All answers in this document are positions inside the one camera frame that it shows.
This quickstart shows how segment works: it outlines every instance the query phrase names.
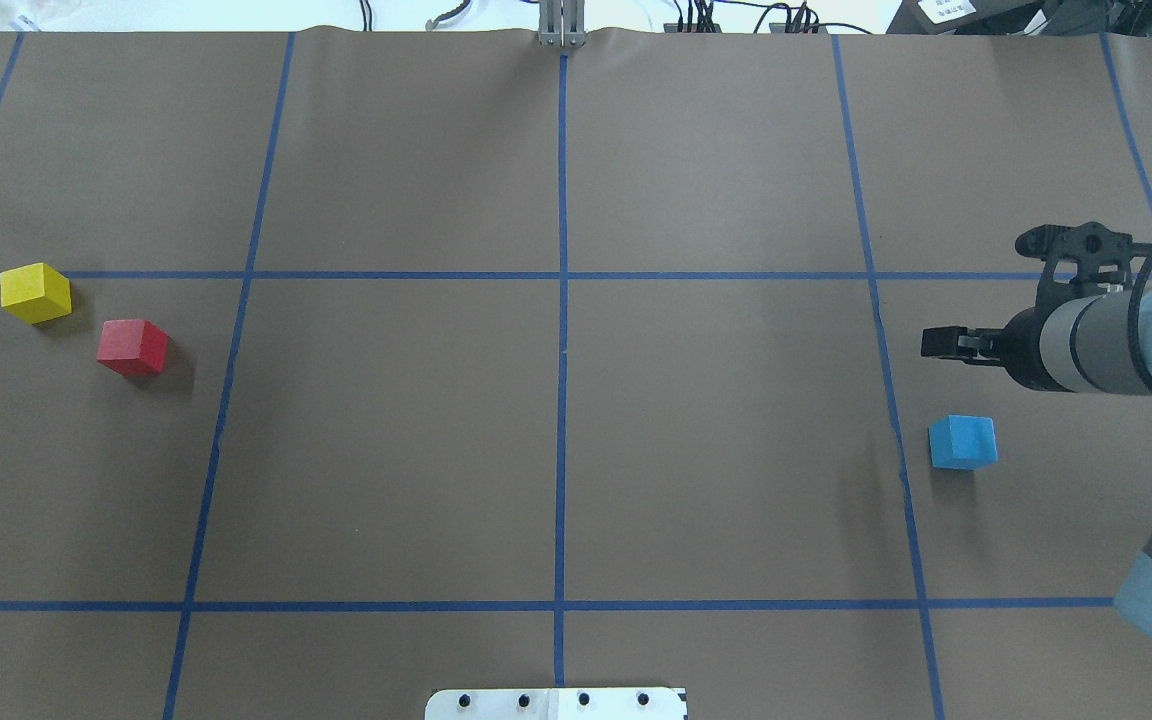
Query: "foam cube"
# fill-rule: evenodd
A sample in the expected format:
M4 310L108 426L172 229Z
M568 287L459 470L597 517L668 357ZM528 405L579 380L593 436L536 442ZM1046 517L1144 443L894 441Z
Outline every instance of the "foam cube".
M147 320L106 320L96 361L123 377L156 376L168 359L168 333Z
M69 296L69 278L46 263L0 273L0 301L3 310L24 323L44 323L74 310Z
M998 442L991 418L948 415L929 430L932 467L975 470L998 462Z

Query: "red cube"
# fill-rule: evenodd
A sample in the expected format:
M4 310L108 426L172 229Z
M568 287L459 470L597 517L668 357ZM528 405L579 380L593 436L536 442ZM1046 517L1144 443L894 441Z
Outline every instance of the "red cube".
M123 377L156 376L168 359L168 333L147 320L105 320L96 361Z

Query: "yellow cube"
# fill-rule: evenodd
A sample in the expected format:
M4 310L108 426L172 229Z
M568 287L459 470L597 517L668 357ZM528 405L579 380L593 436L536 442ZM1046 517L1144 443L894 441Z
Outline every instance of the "yellow cube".
M3 310L24 323L44 323L69 314L69 278L61 275L46 263L0 273L0 300Z

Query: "equipment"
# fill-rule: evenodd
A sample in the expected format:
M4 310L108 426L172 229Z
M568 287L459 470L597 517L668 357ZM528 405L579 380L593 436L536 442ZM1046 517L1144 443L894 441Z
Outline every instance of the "equipment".
M1016 252L1044 263L1034 305L1001 329L924 329L922 355L1003 367L1030 389L1152 395L1152 243L1101 223L1039 225ZM1069 282L1056 279L1061 263L1076 265ZM1114 606L1152 638L1152 537Z
M682 688L545 688L439 691L425 720L687 720Z

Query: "white sign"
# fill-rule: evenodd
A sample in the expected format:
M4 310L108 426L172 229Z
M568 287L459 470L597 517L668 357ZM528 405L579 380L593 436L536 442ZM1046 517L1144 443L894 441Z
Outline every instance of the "white sign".
M975 13L970 0L918 0L918 6L937 24L964 18Z

